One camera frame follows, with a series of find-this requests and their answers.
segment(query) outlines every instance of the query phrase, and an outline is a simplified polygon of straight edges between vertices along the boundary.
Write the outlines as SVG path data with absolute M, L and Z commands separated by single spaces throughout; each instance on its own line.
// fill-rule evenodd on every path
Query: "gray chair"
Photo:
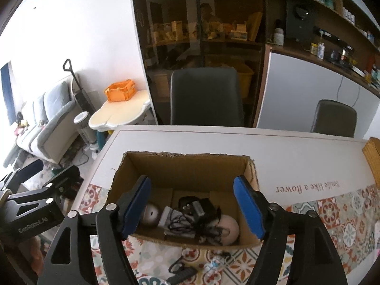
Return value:
M 170 106 L 171 125 L 244 126 L 239 75 L 233 68 L 174 71 Z
M 326 135 L 354 137 L 356 110 L 343 103 L 320 100 L 311 131 Z

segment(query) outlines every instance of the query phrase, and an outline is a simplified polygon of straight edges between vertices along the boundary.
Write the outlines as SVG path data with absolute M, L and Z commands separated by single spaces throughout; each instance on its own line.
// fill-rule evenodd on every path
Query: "orange basket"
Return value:
M 134 81 L 127 79 L 126 81 L 115 82 L 104 90 L 109 102 L 128 101 L 136 93 Z

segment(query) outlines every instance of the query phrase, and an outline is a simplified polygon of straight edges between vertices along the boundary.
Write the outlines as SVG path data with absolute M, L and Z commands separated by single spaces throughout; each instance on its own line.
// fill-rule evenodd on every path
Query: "floral tile pattern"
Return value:
M 99 211 L 106 202 L 108 190 L 89 185 L 82 203 L 81 213 Z M 375 249 L 380 255 L 380 196 L 375 185 L 351 193 L 307 203 L 284 207 L 287 211 L 305 214 L 308 210 L 319 213 L 337 248 L 346 274 L 355 269 Z M 139 285 L 164 285 L 172 276 L 168 268 L 181 256 L 186 266 L 199 273 L 184 282 L 185 285 L 243 285 L 255 266 L 261 246 L 237 249 L 225 267 L 211 276 L 203 272 L 215 255 L 210 250 L 191 250 L 170 247 L 160 243 L 129 237 L 124 249 Z M 91 236 L 92 255 L 98 282 L 107 284 L 96 236 Z M 277 285 L 288 279 L 294 249 L 294 235 L 288 236 L 284 260 Z

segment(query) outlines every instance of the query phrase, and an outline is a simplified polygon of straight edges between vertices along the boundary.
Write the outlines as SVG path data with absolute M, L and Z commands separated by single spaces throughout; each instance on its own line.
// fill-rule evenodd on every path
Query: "chair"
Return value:
M 354 137 L 356 110 L 343 103 L 320 100 L 311 131 L 326 135 Z
M 244 125 L 238 72 L 226 67 L 186 68 L 171 77 L 171 125 Z

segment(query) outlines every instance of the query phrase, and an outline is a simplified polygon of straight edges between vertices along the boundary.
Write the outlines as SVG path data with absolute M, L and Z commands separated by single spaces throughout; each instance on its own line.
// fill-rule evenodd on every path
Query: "silver screw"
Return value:
M 69 213 L 67 213 L 67 216 L 72 219 L 73 217 L 76 217 L 77 213 L 77 211 L 71 210 Z
M 314 210 L 309 210 L 307 211 L 307 215 L 310 216 L 310 217 L 318 217 L 318 213 L 316 213 L 316 211 Z
M 106 210 L 112 211 L 112 210 L 115 210 L 116 207 L 117 207 L 116 204 L 108 204 L 107 207 L 106 207 Z
M 279 205 L 276 203 L 270 203 L 269 209 L 271 209 L 272 211 L 277 211 L 279 209 Z

